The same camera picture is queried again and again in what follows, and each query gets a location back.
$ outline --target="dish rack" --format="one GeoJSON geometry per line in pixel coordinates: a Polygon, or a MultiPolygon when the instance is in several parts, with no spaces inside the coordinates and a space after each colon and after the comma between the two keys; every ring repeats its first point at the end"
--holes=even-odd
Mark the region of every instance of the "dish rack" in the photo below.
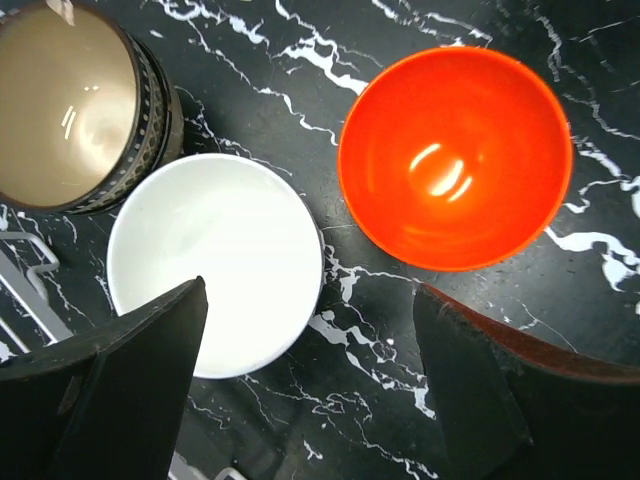
{"type": "MultiPolygon", "coordinates": [[[[49,306],[47,289],[40,275],[53,272],[60,267],[58,257],[51,251],[48,245],[40,237],[26,232],[0,231],[0,241],[16,242],[27,241],[39,252],[41,258],[48,263],[29,267],[22,275],[20,270],[0,250],[0,283],[2,283],[13,297],[31,316],[33,321],[42,329],[49,338],[49,345],[66,340],[73,336],[73,332],[64,324],[60,317],[49,306]]],[[[0,327],[9,335],[11,340],[23,353],[29,353],[27,345],[20,337],[0,318],[0,327]]],[[[169,470],[171,480],[207,480],[197,474],[178,453],[174,452],[169,470]]],[[[246,480],[233,469],[225,469],[215,480],[246,480]]]]}

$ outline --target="white marble vein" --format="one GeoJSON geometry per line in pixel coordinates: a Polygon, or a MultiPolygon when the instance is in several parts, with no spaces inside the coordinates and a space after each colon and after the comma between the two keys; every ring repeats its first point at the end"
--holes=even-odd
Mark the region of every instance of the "white marble vein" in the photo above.
{"type": "Polygon", "coordinates": [[[580,200],[582,200],[582,205],[576,205],[575,203],[565,203],[564,206],[568,208],[571,213],[580,214],[584,213],[587,208],[591,206],[591,202],[584,198],[587,192],[591,189],[591,187],[597,185],[612,185],[615,183],[620,183],[622,180],[594,180],[593,182],[587,183],[584,187],[578,190],[578,195],[580,195],[580,200]]]}
{"type": "Polygon", "coordinates": [[[187,396],[187,400],[194,410],[203,413],[208,418],[216,422],[220,430],[227,430],[229,428],[228,422],[231,420],[229,417],[219,415],[210,408],[199,406],[191,395],[187,396]]]}
{"type": "Polygon", "coordinates": [[[307,460],[311,460],[312,458],[317,458],[318,460],[322,460],[324,458],[324,455],[322,455],[320,452],[311,448],[311,445],[309,445],[309,442],[307,442],[306,440],[304,440],[302,444],[304,445],[304,448],[307,450],[307,453],[309,454],[307,455],[307,460]]]}
{"type": "Polygon", "coordinates": [[[31,217],[27,217],[25,212],[13,212],[14,216],[16,218],[16,221],[19,221],[18,219],[22,219],[25,220],[29,223],[31,223],[33,225],[33,231],[36,235],[38,235],[40,238],[44,239],[44,235],[42,235],[42,232],[40,231],[40,225],[38,224],[38,222],[31,217]]]}
{"type": "Polygon", "coordinates": [[[421,33],[433,36],[441,46],[466,45],[466,43],[469,42],[469,37],[471,37],[471,41],[482,40],[484,42],[483,46],[485,47],[489,46],[493,41],[491,35],[464,21],[446,17],[436,12],[422,13],[414,9],[407,0],[399,0],[398,3],[404,8],[404,12],[401,13],[394,10],[382,0],[371,0],[371,4],[381,10],[389,20],[401,26],[414,27],[421,33]],[[433,22],[430,21],[446,25],[455,25],[461,28],[461,33],[456,35],[448,32],[440,32],[432,26],[433,22]]]}
{"type": "Polygon", "coordinates": [[[91,223],[93,223],[93,224],[96,226],[96,228],[97,228],[99,231],[101,231],[101,232],[102,232],[102,234],[103,234],[105,237],[109,238],[109,234],[108,234],[107,232],[105,232],[105,231],[104,231],[104,229],[100,226],[100,224],[99,224],[98,222],[96,222],[96,220],[93,218],[93,216],[92,216],[92,215],[89,215],[89,216],[87,217],[87,220],[89,220],[91,223]]]}
{"type": "Polygon", "coordinates": [[[631,208],[633,213],[640,218],[640,176],[635,177],[629,182],[620,182],[620,189],[623,192],[633,191],[631,194],[631,208]]]}
{"type": "Polygon", "coordinates": [[[632,140],[640,141],[640,136],[636,135],[635,133],[627,133],[627,132],[621,131],[618,128],[611,127],[600,115],[600,103],[596,101],[595,96],[593,96],[589,100],[582,100],[568,93],[563,93],[562,96],[571,102],[579,103],[581,105],[585,105],[589,107],[591,109],[591,116],[595,119],[596,122],[598,122],[602,130],[604,130],[605,132],[610,133],[611,135],[615,135],[617,137],[629,138],[632,140]]]}
{"type": "Polygon", "coordinates": [[[611,160],[602,150],[596,147],[587,138],[574,137],[573,139],[578,148],[578,155],[585,158],[591,158],[602,165],[609,174],[614,178],[628,178],[622,173],[620,166],[611,160]]]}
{"type": "Polygon", "coordinates": [[[626,90],[629,90],[635,87],[636,85],[640,85],[640,80],[634,80],[633,82],[629,83],[629,85],[627,85],[626,87],[616,88],[614,90],[611,90],[611,93],[624,92],[626,90]]]}
{"type": "Polygon", "coordinates": [[[261,20],[260,23],[256,23],[253,28],[249,28],[242,18],[236,17],[235,15],[229,15],[229,25],[231,25],[234,32],[244,35],[254,45],[260,45],[264,42],[267,47],[269,46],[269,39],[258,33],[260,27],[264,25],[264,20],[261,20]]]}
{"type": "MultiPolygon", "coordinates": [[[[357,56],[362,57],[362,58],[366,58],[367,60],[370,60],[373,64],[375,64],[380,69],[384,68],[384,65],[380,61],[378,61],[373,55],[371,55],[369,53],[361,52],[360,50],[355,50],[353,48],[347,48],[344,45],[340,45],[340,44],[338,44],[338,49],[340,51],[344,52],[344,53],[353,54],[353,55],[357,55],[357,56]]],[[[355,69],[356,71],[360,71],[351,62],[345,62],[344,60],[336,60],[336,61],[338,63],[340,63],[340,65],[349,65],[353,69],[355,69]]]]}
{"type": "Polygon", "coordinates": [[[522,303],[521,301],[517,300],[517,302],[522,305],[522,308],[524,309],[525,313],[529,316],[529,318],[531,319],[531,322],[522,325],[520,327],[518,327],[518,330],[520,331],[524,331],[524,330],[529,330],[530,328],[535,327],[536,325],[544,325],[546,328],[548,328],[549,330],[551,330],[553,333],[555,333],[558,337],[560,337],[564,343],[566,343],[571,350],[573,350],[574,352],[578,353],[578,350],[576,350],[576,347],[574,347],[571,342],[569,342],[569,340],[566,339],[566,337],[564,335],[562,335],[558,330],[556,330],[555,328],[549,326],[548,324],[546,324],[545,322],[543,322],[542,320],[540,320],[538,317],[535,317],[530,311],[529,308],[527,308],[527,306],[522,303]]]}
{"type": "Polygon", "coordinates": [[[540,15],[537,10],[536,10],[535,19],[536,21],[542,23],[545,30],[547,31],[549,40],[553,42],[553,50],[551,50],[551,53],[547,57],[547,65],[549,66],[549,70],[551,70],[551,73],[553,74],[553,81],[559,82],[560,81],[559,69],[562,68],[563,66],[562,57],[560,56],[560,48],[562,47],[562,40],[560,39],[560,36],[556,33],[555,29],[553,28],[553,25],[551,25],[551,22],[549,21],[549,19],[543,15],[540,15]]]}
{"type": "Polygon", "coordinates": [[[587,32],[587,35],[593,35],[594,33],[599,32],[601,30],[607,30],[609,28],[618,27],[618,26],[624,25],[625,23],[628,23],[628,22],[630,22],[632,20],[637,20],[638,18],[640,18],[640,15],[628,18],[626,20],[620,20],[618,22],[608,23],[607,25],[603,25],[601,27],[592,28],[591,30],[589,30],[587,32]]]}
{"type": "Polygon", "coordinates": [[[52,273],[47,273],[44,275],[44,278],[46,280],[49,281],[49,283],[51,283],[54,288],[56,289],[56,293],[58,298],[62,301],[62,307],[68,311],[68,312],[75,312],[78,315],[80,315],[81,317],[83,317],[85,320],[87,320],[89,322],[89,324],[91,324],[91,326],[95,327],[95,323],[93,323],[93,321],[82,311],[80,310],[78,307],[76,307],[73,303],[71,303],[66,295],[64,294],[64,292],[62,291],[62,285],[60,285],[60,283],[58,283],[55,280],[55,277],[53,276],[52,273]]]}
{"type": "Polygon", "coordinates": [[[588,41],[591,44],[591,46],[593,47],[594,51],[596,52],[596,54],[598,55],[598,57],[600,57],[600,65],[602,65],[602,67],[607,70],[609,73],[616,73],[615,69],[613,68],[613,66],[609,63],[609,61],[605,58],[604,53],[602,52],[602,49],[600,48],[600,44],[598,43],[598,41],[596,40],[596,38],[593,35],[589,35],[588,41]]]}
{"type": "Polygon", "coordinates": [[[281,418],[276,417],[275,415],[273,415],[272,413],[267,413],[266,407],[262,404],[262,401],[260,400],[260,396],[258,395],[258,393],[253,389],[253,387],[249,384],[249,381],[247,378],[241,378],[240,382],[247,387],[247,389],[253,394],[253,396],[256,399],[256,403],[258,404],[258,408],[260,410],[260,414],[262,415],[262,417],[267,421],[267,423],[269,425],[271,425],[272,427],[275,427],[274,425],[274,421],[279,422],[283,425],[289,425],[288,422],[282,420],[281,418]]]}
{"type": "Polygon", "coordinates": [[[73,222],[71,220],[69,220],[69,217],[67,217],[66,215],[62,216],[62,222],[69,227],[69,230],[71,230],[71,233],[73,234],[73,243],[77,243],[78,242],[78,230],[76,229],[76,226],[73,224],[73,222]]]}
{"type": "Polygon", "coordinates": [[[113,299],[111,298],[111,292],[109,291],[109,283],[107,282],[107,268],[104,264],[104,260],[95,256],[95,254],[89,250],[89,255],[93,259],[93,265],[98,269],[96,275],[94,275],[93,279],[96,281],[104,297],[107,299],[109,303],[109,312],[113,315],[116,314],[116,307],[113,304],[113,299]]]}
{"type": "Polygon", "coordinates": [[[593,250],[596,243],[606,245],[607,252],[601,255],[602,273],[614,291],[623,291],[619,284],[639,273],[640,258],[613,235],[600,232],[574,232],[561,237],[551,227],[548,227],[545,232],[558,247],[569,252],[593,250]]]}
{"type": "Polygon", "coordinates": [[[284,73],[286,73],[287,75],[291,75],[293,72],[298,71],[302,68],[302,65],[296,65],[295,67],[291,67],[288,70],[285,70],[284,73]]]}
{"type": "Polygon", "coordinates": [[[316,130],[318,132],[325,132],[329,134],[329,139],[331,141],[331,145],[337,147],[338,146],[338,142],[336,140],[337,136],[336,136],[336,132],[334,132],[333,130],[331,130],[330,128],[324,128],[324,127],[317,127],[315,125],[311,125],[310,123],[307,122],[306,118],[307,116],[304,113],[301,112],[297,112],[293,109],[293,105],[291,103],[291,97],[289,97],[289,95],[287,95],[286,93],[282,93],[282,92],[276,92],[274,90],[272,90],[270,87],[265,87],[265,88],[261,88],[260,90],[256,90],[258,93],[265,93],[267,95],[273,95],[276,96],[278,98],[281,98],[282,101],[284,102],[284,104],[287,106],[287,109],[289,110],[289,113],[298,118],[298,124],[304,128],[305,130],[316,130]]]}

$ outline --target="orange bowl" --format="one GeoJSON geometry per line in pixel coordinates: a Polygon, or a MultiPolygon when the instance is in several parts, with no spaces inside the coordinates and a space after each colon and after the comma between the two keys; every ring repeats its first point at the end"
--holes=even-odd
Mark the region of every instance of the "orange bowl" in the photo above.
{"type": "Polygon", "coordinates": [[[365,234],[430,270],[482,268],[524,249],[556,214],[573,162],[551,89],[491,50],[426,50],[365,89],[338,176],[365,234]]]}

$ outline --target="black marble countertop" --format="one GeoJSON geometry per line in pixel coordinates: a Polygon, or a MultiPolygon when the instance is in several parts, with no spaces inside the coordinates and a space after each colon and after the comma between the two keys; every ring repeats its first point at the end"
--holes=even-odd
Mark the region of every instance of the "black marble countertop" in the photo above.
{"type": "MultiPolygon", "coordinates": [[[[24,4],[0,0],[0,10],[24,4]]],[[[326,242],[327,285],[290,351],[249,376],[194,380],[178,450],[206,475],[235,465],[251,480],[439,478],[442,448],[411,318],[418,282],[560,347],[640,365],[637,2],[95,6],[148,44],[179,87],[185,154],[223,151],[268,165],[304,197],[326,242]],[[395,261],[354,225],[336,178],[336,143],[357,94],[385,66],[462,44],[510,54],[552,86],[571,123],[575,170],[565,205],[525,252],[438,274],[395,261]]],[[[114,314],[105,256],[116,214],[32,216],[0,204],[0,229],[35,233],[59,254],[47,287],[75,332],[114,314]]],[[[28,245],[0,248],[23,270],[39,262],[28,245]]],[[[0,316],[42,345],[4,291],[0,316]]],[[[17,352],[1,340],[0,355],[17,352]]]]}

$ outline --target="gold bowl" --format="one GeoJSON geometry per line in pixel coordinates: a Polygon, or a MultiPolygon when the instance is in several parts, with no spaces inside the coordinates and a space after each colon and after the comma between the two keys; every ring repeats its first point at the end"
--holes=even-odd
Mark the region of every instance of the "gold bowl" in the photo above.
{"type": "Polygon", "coordinates": [[[75,6],[0,20],[0,200],[43,212],[117,205],[183,137],[175,89],[138,41],[75,6]]]}

